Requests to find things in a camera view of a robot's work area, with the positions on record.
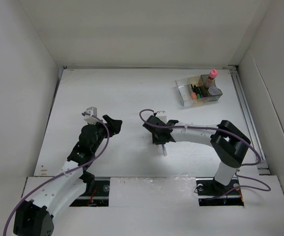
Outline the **pink cap glue bottle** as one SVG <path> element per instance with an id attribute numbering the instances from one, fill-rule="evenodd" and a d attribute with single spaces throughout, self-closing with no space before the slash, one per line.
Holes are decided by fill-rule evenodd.
<path id="1" fill-rule="evenodd" d="M 213 87 L 215 85 L 215 79 L 217 76 L 218 76 L 218 71 L 216 69 L 212 69 L 203 80 L 204 87 L 207 89 Z"/>

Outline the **orange highlighter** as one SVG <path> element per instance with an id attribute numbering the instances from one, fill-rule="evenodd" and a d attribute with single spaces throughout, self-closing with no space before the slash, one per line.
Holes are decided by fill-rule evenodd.
<path id="1" fill-rule="evenodd" d="M 195 88 L 193 87 L 192 84 L 191 84 L 191 98 L 197 99 L 197 94 L 196 94 Z"/>

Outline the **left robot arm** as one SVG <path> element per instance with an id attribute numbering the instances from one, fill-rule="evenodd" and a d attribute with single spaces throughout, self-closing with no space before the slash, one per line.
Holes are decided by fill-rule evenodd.
<path id="1" fill-rule="evenodd" d="M 100 154 L 103 141 L 120 133 L 122 121 L 104 115 L 102 119 L 84 114 L 87 124 L 81 129 L 60 172 L 36 189 L 40 192 L 24 197 L 15 209 L 13 234 L 17 236 L 50 236 L 60 215 L 82 194 L 89 195 L 95 187 L 95 176 L 87 172 Z"/>

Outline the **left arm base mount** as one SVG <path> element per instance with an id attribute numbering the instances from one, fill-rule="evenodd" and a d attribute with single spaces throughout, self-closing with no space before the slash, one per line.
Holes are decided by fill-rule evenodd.
<path id="1" fill-rule="evenodd" d="M 79 196 L 70 207 L 108 207 L 109 193 L 110 178 L 96 177 L 92 191 Z"/>

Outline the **green highlighter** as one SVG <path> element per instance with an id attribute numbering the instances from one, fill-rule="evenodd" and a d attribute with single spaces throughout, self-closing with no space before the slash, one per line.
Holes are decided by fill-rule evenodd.
<path id="1" fill-rule="evenodd" d="M 199 88 L 198 86 L 194 86 L 194 88 L 195 88 L 195 91 L 196 91 L 197 97 L 199 97 L 199 98 L 203 98 L 203 96 L 202 96 L 202 92 L 201 92 L 200 88 Z"/>

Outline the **teal pen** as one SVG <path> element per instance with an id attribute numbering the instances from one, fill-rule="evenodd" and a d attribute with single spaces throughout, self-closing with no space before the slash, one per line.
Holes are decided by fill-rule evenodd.
<path id="1" fill-rule="evenodd" d="M 184 100 L 183 100 L 182 93 L 179 88 L 178 88 L 178 94 L 180 96 L 181 106 L 184 107 Z"/>

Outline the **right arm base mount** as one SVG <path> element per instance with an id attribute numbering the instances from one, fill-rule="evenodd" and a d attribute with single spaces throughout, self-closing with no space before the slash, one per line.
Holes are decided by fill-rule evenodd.
<path id="1" fill-rule="evenodd" d="M 198 195 L 200 207 L 216 206 L 244 206 L 244 201 L 237 177 L 231 179 L 227 186 L 224 186 L 212 177 L 196 178 L 194 193 Z"/>

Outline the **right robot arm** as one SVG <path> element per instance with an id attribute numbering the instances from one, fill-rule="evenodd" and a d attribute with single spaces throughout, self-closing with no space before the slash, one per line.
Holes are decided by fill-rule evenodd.
<path id="1" fill-rule="evenodd" d="M 251 141 L 228 120 L 207 127 L 169 120 L 164 123 L 151 115 L 143 127 L 152 134 L 152 142 L 163 145 L 168 142 L 190 142 L 212 147 L 220 159 L 218 170 L 212 181 L 212 188 L 222 194 L 230 187 L 230 181 L 241 167 Z"/>

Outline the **blue pen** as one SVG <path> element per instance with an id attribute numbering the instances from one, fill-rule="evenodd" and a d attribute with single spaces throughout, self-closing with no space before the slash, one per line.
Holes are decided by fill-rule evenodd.
<path id="1" fill-rule="evenodd" d="M 166 146 L 165 145 L 161 145 L 161 146 L 162 146 L 163 155 L 167 156 Z"/>

